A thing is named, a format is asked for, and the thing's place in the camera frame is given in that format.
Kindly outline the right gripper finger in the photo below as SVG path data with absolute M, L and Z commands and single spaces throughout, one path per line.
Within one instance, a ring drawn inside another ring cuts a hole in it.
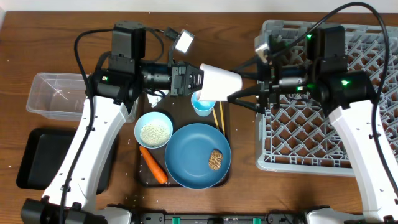
M 264 84 L 239 90 L 227 97 L 228 103 L 245 107 L 257 113 L 264 113 Z
M 257 61 L 258 56 L 253 56 L 236 68 L 231 69 L 230 72 L 238 73 L 242 78 L 260 78 L 261 76 L 257 69 Z

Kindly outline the pink cup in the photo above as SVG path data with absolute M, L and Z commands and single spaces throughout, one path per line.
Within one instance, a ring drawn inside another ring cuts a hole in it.
M 198 101 L 227 101 L 227 97 L 240 91 L 243 81 L 239 74 L 207 64 L 201 64 L 204 71 L 202 89 L 196 93 Z

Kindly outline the light blue cup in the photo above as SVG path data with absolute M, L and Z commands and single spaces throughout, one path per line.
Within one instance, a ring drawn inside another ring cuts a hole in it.
M 201 117 L 209 116 L 216 105 L 215 101 L 198 101 L 197 94 L 191 96 L 191 104 L 197 115 Z

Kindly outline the white napkin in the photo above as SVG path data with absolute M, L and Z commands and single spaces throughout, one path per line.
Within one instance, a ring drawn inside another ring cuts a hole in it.
M 164 98 L 163 96 L 154 96 L 154 95 L 147 95 L 148 102 L 150 103 L 151 107 L 154 108 L 157 104 Z

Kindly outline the light blue bowl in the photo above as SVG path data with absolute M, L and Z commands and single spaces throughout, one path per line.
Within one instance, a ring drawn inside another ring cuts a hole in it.
M 157 149 L 167 144 L 174 131 L 171 119 L 160 112 L 142 115 L 134 127 L 136 141 L 147 149 Z

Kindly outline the dark blue plate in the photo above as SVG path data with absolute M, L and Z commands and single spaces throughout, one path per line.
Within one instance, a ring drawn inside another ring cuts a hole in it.
M 209 166 L 211 153 L 220 151 L 221 167 Z M 189 189 L 207 189 L 217 185 L 231 166 L 231 148 L 226 137 L 216 128 L 203 124 L 188 124 L 176 131 L 165 149 L 165 165 L 170 176 Z

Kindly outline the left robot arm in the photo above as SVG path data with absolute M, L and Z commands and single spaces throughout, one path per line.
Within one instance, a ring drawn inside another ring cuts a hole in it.
M 204 73 L 187 62 L 145 58 L 146 34 L 172 40 L 171 50 L 186 52 L 193 35 L 160 30 L 140 22 L 119 21 L 111 29 L 111 50 L 101 55 L 91 75 L 84 75 L 86 99 L 80 124 L 57 174 L 40 200 L 28 199 L 24 223 L 133 223 L 121 205 L 95 208 L 104 165 L 122 126 L 132 117 L 142 93 L 187 96 L 203 86 Z

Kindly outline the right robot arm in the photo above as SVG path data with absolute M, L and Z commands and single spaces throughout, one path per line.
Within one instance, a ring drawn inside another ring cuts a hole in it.
M 380 91 L 365 71 L 351 71 L 345 53 L 345 30 L 318 22 L 300 36 L 310 65 L 283 65 L 289 47 L 271 35 L 255 39 L 257 85 L 229 95 L 230 103 L 264 113 L 280 96 L 309 93 L 338 133 L 358 183 L 361 215 L 318 207 L 303 212 L 297 223 L 396 223 L 397 161 L 379 112 Z

